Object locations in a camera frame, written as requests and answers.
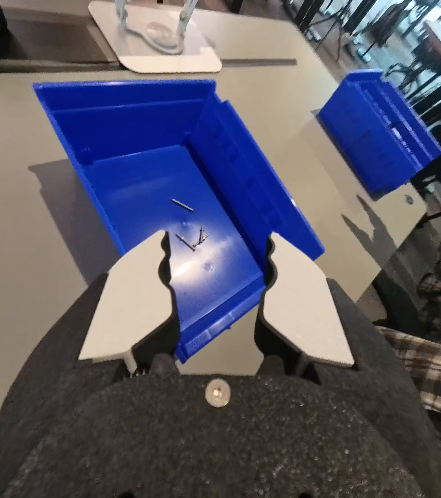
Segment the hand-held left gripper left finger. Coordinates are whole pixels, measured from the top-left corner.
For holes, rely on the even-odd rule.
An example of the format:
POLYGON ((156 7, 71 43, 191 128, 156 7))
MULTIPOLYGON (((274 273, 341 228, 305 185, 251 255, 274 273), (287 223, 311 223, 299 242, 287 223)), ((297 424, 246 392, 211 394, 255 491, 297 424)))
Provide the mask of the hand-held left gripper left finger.
POLYGON ((124 254, 109 270, 78 355, 92 363, 122 360, 130 374, 173 355, 180 338, 170 285, 170 244, 159 230, 124 254))

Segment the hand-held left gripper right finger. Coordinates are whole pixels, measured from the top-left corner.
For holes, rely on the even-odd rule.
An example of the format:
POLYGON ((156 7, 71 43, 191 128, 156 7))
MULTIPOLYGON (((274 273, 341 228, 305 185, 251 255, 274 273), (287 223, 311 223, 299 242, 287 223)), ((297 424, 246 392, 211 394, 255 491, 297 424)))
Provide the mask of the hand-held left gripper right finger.
POLYGON ((267 268, 255 321, 255 344, 278 356, 287 374, 311 364, 350 369, 354 357, 323 271, 280 234, 268 236, 267 268))

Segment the blue plastic bin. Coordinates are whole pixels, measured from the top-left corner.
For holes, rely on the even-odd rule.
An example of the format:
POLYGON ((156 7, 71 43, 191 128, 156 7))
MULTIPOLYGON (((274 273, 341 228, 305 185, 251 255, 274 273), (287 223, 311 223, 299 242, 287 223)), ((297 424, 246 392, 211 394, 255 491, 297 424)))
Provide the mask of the blue plastic bin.
POLYGON ((373 199, 441 155, 441 145, 381 69, 348 73, 316 118, 373 199))
POLYGON ((33 90, 120 255, 169 233, 182 363, 258 304, 271 233, 312 260, 324 254, 215 81, 45 82, 33 90), (175 236, 195 243, 201 225, 209 236, 194 252, 175 236))

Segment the white rounded mat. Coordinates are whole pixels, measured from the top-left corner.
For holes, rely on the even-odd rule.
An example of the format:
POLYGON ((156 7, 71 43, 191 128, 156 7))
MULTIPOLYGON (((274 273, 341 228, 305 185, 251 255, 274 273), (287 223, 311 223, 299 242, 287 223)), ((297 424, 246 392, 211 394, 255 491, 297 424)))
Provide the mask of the white rounded mat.
MULTIPOLYGON (((91 1, 88 9, 118 61, 130 71, 139 74, 207 74, 218 73, 222 69, 220 58, 191 20, 187 26, 183 52, 165 55, 120 27, 115 1, 91 1)), ((175 29, 182 9, 139 6, 128 2, 127 10, 129 27, 145 27, 155 21, 175 29)))

